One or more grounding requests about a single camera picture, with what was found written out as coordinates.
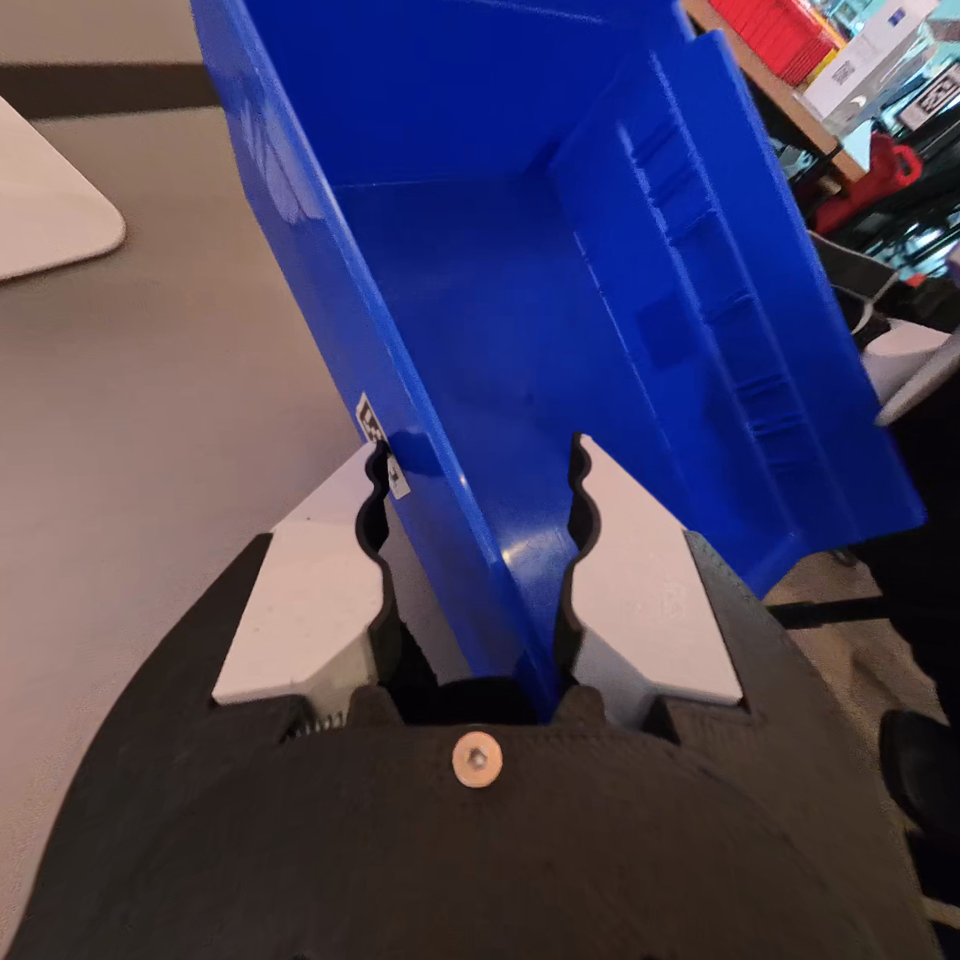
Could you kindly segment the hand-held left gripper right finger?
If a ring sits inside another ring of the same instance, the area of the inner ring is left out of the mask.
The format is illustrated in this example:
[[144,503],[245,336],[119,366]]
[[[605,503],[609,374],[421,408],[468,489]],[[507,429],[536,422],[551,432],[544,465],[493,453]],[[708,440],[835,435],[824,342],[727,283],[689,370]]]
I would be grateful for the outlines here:
[[643,724],[659,698],[734,708],[737,670],[672,512],[587,434],[572,439],[554,633],[561,678],[597,691],[610,724]]

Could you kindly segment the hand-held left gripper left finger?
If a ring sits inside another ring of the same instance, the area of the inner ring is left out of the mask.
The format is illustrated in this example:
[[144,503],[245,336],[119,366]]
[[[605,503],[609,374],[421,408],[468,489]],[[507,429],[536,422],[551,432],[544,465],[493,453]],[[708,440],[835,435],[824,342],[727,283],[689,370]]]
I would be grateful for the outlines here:
[[347,706],[402,654],[389,537],[388,448],[368,442],[270,533],[212,697]]

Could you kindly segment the blue storage bin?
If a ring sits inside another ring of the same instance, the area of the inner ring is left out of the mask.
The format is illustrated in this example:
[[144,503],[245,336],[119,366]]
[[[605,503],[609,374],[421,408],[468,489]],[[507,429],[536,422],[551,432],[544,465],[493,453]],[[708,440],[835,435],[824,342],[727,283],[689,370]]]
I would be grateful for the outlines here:
[[586,434],[763,595],[926,512],[678,2],[191,2],[247,201],[466,661],[542,717]]

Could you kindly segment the red bag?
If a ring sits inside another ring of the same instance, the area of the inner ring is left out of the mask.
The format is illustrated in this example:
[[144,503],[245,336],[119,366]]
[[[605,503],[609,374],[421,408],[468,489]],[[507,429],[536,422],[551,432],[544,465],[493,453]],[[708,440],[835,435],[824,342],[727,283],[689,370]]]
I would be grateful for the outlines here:
[[810,225],[813,233],[834,234],[880,201],[914,185],[924,170],[915,150],[881,131],[870,134],[869,160],[867,174],[817,208]]

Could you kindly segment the black and white marker poster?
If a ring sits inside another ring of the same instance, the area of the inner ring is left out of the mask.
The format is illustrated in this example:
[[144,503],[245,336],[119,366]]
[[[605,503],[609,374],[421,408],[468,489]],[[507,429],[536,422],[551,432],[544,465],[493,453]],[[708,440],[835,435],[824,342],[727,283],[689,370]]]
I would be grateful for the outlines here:
[[959,61],[942,70],[897,114],[897,122],[911,133],[918,131],[956,101],[959,95]]

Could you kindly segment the brown edged desk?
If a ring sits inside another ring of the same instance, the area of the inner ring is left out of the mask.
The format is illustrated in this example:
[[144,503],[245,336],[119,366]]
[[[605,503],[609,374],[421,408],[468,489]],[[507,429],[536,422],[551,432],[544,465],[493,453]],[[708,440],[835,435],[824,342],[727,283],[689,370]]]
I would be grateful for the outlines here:
[[741,72],[774,105],[778,115],[808,141],[816,155],[826,158],[834,180],[843,185],[862,180],[870,168],[870,132],[853,138],[855,151],[833,136],[811,113],[796,89],[777,77],[724,17],[706,1],[682,1],[680,6],[692,25],[704,32],[720,32],[726,39]]

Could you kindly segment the white carton box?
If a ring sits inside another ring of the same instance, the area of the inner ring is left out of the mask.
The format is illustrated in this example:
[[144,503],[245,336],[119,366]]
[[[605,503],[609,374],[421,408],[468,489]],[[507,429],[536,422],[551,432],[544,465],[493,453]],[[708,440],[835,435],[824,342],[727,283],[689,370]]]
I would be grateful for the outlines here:
[[940,2],[888,1],[812,79],[800,102],[834,138],[902,97],[939,47],[928,22]]

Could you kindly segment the person's black shoe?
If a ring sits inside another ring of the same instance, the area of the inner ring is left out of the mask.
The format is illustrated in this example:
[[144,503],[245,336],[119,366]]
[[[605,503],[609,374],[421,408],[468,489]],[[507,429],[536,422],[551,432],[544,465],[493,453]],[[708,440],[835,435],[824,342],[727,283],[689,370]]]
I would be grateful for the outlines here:
[[924,834],[958,850],[959,752],[951,729],[912,710],[891,710],[880,721],[878,749],[894,802]]

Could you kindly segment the red storage bin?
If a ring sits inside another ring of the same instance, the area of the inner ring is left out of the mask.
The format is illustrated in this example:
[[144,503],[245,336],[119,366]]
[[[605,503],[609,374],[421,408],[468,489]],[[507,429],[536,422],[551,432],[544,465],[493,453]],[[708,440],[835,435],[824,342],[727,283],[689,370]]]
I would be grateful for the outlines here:
[[796,89],[806,85],[847,45],[808,1],[709,1],[762,63]]

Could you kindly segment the white board stand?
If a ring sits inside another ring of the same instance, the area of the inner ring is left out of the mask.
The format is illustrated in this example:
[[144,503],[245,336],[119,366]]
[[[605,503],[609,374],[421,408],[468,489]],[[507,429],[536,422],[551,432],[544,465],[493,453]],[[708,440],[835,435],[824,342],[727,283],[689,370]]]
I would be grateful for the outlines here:
[[124,242],[117,208],[1,101],[1,281],[101,258]]

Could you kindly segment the dark table slot cover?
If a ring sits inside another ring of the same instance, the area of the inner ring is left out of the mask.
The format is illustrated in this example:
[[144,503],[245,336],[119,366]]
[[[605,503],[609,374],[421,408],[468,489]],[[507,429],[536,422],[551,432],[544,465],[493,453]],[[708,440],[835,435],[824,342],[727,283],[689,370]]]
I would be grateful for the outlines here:
[[220,106],[201,63],[4,64],[1,96],[29,121]]

